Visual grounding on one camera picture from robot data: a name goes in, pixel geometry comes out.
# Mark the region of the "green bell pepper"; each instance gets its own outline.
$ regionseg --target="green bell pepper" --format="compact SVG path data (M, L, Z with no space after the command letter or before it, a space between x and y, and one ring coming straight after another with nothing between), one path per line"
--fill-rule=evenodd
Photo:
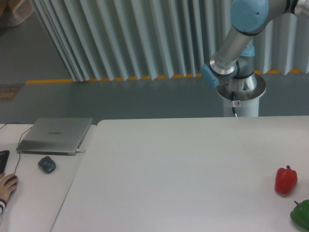
M305 200L302 203L295 203L297 206L290 214L291 219L296 225L309 231L309 200Z

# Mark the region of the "laptop logo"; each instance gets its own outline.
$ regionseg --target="laptop logo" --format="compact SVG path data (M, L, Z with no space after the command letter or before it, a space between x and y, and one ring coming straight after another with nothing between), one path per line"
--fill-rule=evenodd
M59 135L61 135L62 132L48 132L48 134L59 134Z

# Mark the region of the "label sticker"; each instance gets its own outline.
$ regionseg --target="label sticker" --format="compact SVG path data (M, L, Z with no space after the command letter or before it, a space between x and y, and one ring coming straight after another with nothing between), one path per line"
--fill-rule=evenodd
M234 107L241 107L240 101L239 100L238 101L233 101L233 106Z
M235 62L235 61L228 61L228 60L220 57L217 61L217 65L219 65L220 67L222 67L224 69L230 69L233 62Z

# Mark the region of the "red bell pepper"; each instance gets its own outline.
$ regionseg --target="red bell pepper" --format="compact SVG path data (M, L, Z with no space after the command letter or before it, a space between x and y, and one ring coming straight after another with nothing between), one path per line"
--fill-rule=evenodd
M297 183L297 173L290 166L279 168L276 175L275 191L281 194L288 194Z

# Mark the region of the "blue joint cap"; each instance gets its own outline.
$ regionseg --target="blue joint cap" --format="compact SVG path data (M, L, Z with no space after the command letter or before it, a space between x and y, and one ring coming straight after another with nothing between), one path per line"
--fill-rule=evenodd
M239 31L255 31L266 21L268 11L268 0L234 0L231 7L232 23Z
M219 86L219 81L218 81L217 77L212 73L212 71L210 70L210 68L206 64L203 64L203 66L201 67L201 74L202 74L203 80L210 87L215 88L215 87Z
M241 57L254 57L255 50L252 44L248 44L240 55Z

